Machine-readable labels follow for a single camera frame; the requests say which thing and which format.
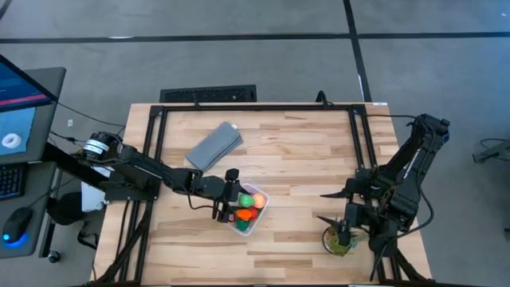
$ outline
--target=gray cloth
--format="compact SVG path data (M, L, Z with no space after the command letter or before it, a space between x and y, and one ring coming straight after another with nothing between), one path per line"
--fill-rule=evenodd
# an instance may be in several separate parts
M197 169L206 172L223 156L228 155L242 144L239 131L227 122L220 124L196 147L193 147L186 158Z

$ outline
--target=blue light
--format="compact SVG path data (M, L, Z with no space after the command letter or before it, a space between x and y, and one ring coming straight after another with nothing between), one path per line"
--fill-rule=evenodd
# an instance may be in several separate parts
M26 240L27 240L27 235L26 235L26 234L23 234L23 235L22 235L22 237L21 237L21 238L19 238L19 240L18 240L18 241L16 241L16 242L13 242L13 243L3 242L3 243L5 244L5 246L6 246L7 248L18 248L19 246L22 246L22 245L23 245L23 243L25 243L25 242L26 242Z

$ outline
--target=wooden tabletop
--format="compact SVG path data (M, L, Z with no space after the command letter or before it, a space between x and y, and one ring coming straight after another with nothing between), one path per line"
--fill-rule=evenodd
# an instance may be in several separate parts
M133 104L127 120L124 142L140 151L150 107ZM367 104L367 112L389 114L389 108ZM367 238L345 257L335 257L321 242L328 226L316 218L343 217L344 199L319 195L340 191L357 168L347 113L170 112L163 162L191 167L184 155L224 121L238 126L244 143L205 176L223 178L227 169L239 169L241 183L251 183L269 194L264 217L249 237L242 237L212 220L210 209L191 210L185 196L163 186L152 214L142 284L367 283L374 262ZM385 163L398 150L391 119L370 117L369 121L378 163ZM357 123L369 163L361 121ZM152 155L158 126L156 120ZM192 201L194 206L210 205L199 198ZM108 206L95 260L98 276L115 258L123 211L124 202ZM398 245L416 270L430 277L420 233L399 239ZM128 278L134 274L135 257L131 258Z

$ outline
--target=clear plastic bin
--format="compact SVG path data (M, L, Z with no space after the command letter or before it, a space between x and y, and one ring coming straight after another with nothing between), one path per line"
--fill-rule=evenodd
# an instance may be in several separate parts
M244 183L242 185L242 187L248 191L251 195L254 195L254 194L257 194L257 193L260 193L261 195L264 195L265 197L265 206L264 208L262 208L262 211L260 212L260 214L258 215L257 219L255 221L251 221L249 223L249 226L248 226L248 229L246 229L245 231L240 231L236 228L236 223L235 222L230 222L228 224L228 227L230 229L232 229L233 231L235 231L236 233L242 235L242 236L249 236L254 230L255 230L255 226L257 226L258 222L261 220L262 216L264 216L264 213L265 213L265 210L268 208L268 205L269 205L269 195L266 194L264 191L261 191L260 189L254 187L253 185L249 184L249 183ZM232 203L231 204L232 206L239 206L239 203L236 202L236 203Z

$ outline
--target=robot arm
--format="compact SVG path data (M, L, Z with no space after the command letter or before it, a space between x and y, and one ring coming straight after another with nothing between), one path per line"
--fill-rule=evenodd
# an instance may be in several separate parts
M139 196L137 199L132 196L133 200L153 199L149 195L150 190L158 191L159 182L163 182L175 193L212 201L213 205L208 207L213 210L213 219L219 222L229 221L229 216L237 209L230 202L237 201L239 192L247 193L237 179L237 169L228 170L225 180L217 176L202 177L200 170L168 167L138 152L135 147L123 144L118 135L108 132L92 134L83 151L75 157L86 163L114 169L110 179L102 183L106 197L120 195L119 199L125 200L129 192Z
M341 192L321 195L326 198L346 198L344 218L340 221L320 217L332 225L341 246L351 244L351 228L370 227L369 247L384 257L398 252L396 238L399 231L407 232L418 212L421 184L434 157L448 141L449 121L427 114L415 118L410 138L391 160L373 170L361 170L348 179ZM364 199L378 199L379 206L353 202L354 195Z

